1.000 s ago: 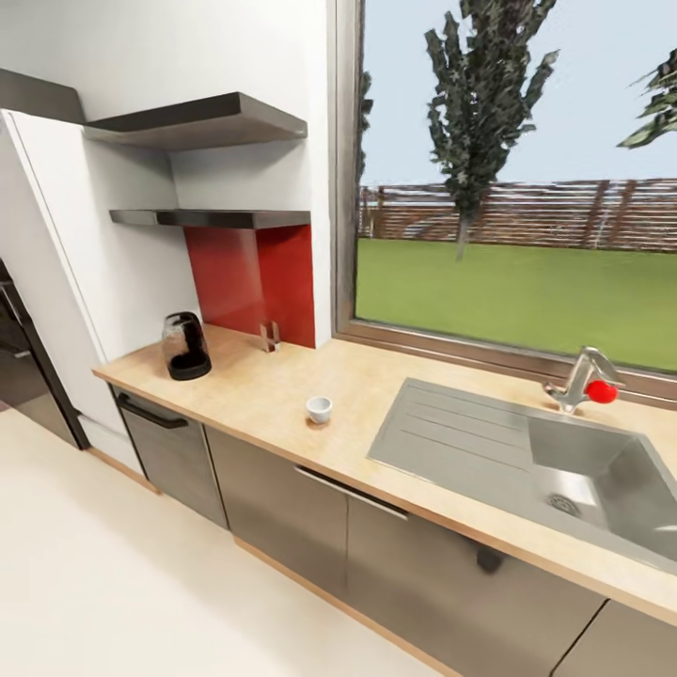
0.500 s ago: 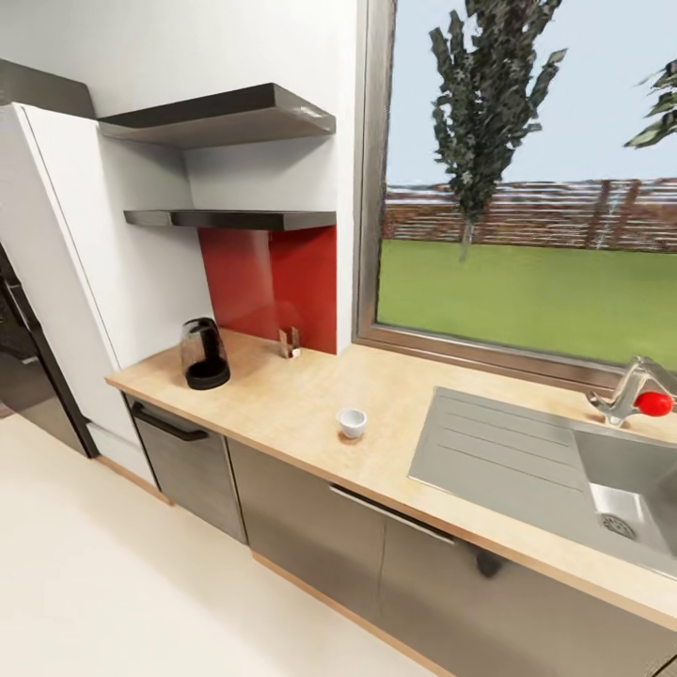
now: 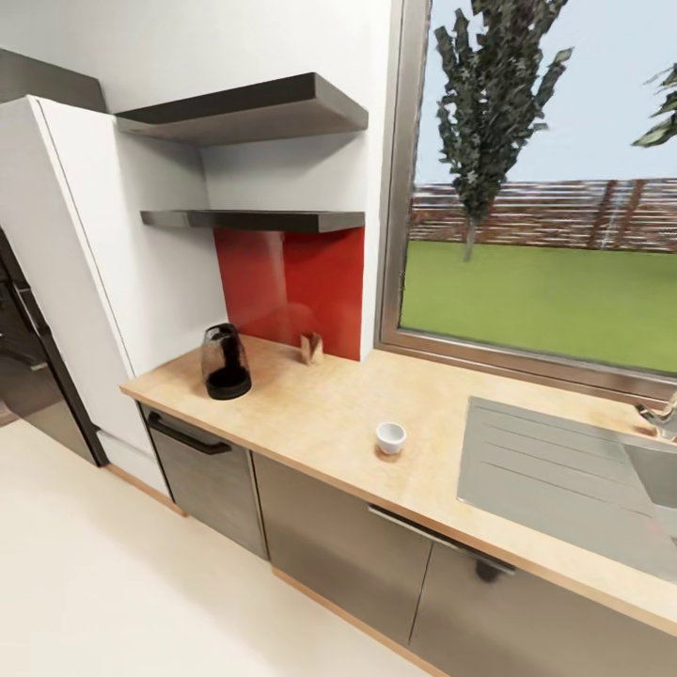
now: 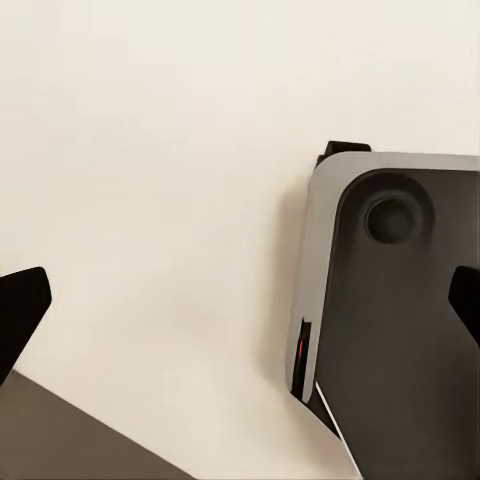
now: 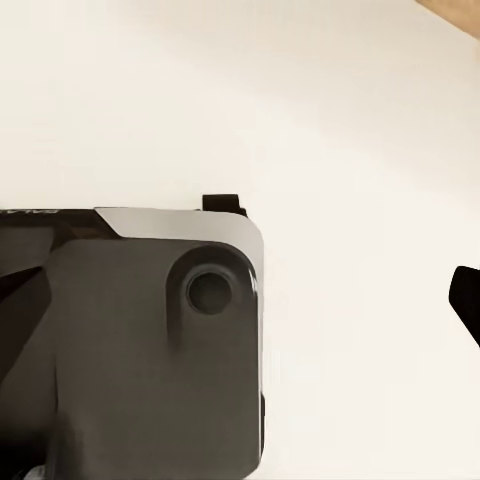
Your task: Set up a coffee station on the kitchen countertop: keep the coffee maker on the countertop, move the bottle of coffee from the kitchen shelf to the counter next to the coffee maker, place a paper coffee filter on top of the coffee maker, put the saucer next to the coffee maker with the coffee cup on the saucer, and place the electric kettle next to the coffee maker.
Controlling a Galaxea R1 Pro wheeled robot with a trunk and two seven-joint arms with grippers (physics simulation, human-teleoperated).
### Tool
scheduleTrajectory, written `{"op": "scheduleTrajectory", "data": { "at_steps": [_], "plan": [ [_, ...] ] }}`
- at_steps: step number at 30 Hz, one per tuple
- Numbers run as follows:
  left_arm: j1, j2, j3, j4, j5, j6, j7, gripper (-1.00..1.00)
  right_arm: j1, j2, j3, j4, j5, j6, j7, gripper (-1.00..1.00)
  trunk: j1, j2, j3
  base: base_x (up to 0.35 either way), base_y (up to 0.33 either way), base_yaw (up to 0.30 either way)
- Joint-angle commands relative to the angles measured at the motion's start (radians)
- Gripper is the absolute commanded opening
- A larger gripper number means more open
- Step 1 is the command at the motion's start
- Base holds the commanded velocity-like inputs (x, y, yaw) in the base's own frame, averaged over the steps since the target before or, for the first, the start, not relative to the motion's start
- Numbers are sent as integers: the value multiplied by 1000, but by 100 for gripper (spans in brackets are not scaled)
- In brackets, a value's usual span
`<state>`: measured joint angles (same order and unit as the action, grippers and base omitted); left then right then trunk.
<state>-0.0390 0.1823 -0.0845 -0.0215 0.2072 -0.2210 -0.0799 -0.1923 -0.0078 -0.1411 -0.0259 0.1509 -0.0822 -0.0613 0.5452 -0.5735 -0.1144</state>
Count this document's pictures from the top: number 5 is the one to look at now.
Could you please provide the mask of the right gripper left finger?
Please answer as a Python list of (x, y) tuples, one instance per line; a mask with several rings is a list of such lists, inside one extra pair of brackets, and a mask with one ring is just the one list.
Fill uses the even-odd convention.
[(0, 386), (52, 303), (44, 267), (0, 277)]

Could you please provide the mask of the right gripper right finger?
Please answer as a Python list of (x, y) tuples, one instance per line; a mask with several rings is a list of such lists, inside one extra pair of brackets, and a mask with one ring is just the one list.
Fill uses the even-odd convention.
[(480, 346), (480, 270), (458, 266), (452, 276), (448, 302)]

